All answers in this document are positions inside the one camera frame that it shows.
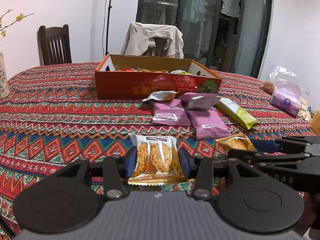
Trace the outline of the person's right hand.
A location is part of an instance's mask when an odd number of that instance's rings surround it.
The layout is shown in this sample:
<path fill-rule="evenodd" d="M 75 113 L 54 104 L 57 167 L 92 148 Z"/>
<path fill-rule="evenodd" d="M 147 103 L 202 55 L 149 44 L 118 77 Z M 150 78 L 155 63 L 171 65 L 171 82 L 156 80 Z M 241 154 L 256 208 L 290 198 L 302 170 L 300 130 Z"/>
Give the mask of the person's right hand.
<path fill-rule="evenodd" d="M 297 226 L 297 231 L 304 236 L 310 229 L 309 237 L 319 239 L 319 193 L 304 193 L 304 213 Z"/>

